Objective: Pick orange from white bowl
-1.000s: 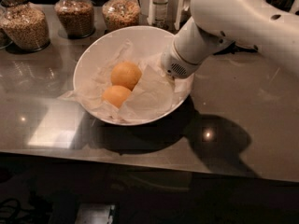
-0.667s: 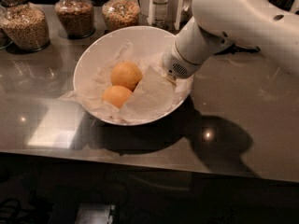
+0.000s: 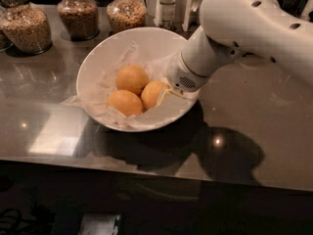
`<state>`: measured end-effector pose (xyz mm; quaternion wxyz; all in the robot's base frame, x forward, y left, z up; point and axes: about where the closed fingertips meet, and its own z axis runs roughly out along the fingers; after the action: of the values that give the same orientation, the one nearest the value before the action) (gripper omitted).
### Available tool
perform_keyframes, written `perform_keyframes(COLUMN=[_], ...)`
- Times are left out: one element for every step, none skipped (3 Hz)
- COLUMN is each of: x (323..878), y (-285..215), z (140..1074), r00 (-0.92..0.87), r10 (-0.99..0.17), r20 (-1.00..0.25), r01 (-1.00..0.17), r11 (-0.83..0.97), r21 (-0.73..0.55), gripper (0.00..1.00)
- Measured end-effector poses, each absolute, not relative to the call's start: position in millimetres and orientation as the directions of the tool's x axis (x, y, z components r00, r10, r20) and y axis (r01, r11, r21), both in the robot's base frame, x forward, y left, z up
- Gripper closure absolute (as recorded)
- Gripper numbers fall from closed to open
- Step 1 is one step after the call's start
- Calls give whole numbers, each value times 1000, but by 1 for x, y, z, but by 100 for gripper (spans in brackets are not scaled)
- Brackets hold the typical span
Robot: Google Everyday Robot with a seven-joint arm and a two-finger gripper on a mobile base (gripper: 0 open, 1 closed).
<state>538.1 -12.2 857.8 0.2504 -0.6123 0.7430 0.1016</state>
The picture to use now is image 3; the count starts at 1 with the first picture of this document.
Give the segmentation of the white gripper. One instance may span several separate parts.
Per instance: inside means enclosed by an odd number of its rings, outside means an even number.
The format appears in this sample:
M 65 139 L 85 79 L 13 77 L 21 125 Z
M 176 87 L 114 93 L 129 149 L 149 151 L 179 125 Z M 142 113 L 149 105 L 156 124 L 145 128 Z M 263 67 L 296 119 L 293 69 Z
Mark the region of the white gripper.
M 156 100 L 158 106 L 169 96 L 183 98 L 183 94 L 177 90 L 196 92 L 208 81 L 207 76 L 200 76 L 187 67 L 180 52 L 177 52 L 170 60 L 166 76 L 170 85 L 176 90 L 162 89 Z

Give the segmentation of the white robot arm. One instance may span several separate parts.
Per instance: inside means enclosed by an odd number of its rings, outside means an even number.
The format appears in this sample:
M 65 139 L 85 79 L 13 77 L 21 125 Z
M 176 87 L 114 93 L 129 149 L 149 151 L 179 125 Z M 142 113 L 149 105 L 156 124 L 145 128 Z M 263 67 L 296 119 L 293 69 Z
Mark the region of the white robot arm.
M 166 67 L 177 95 L 199 91 L 245 53 L 313 86 L 313 23 L 285 12 L 276 0 L 201 0 L 199 22 Z

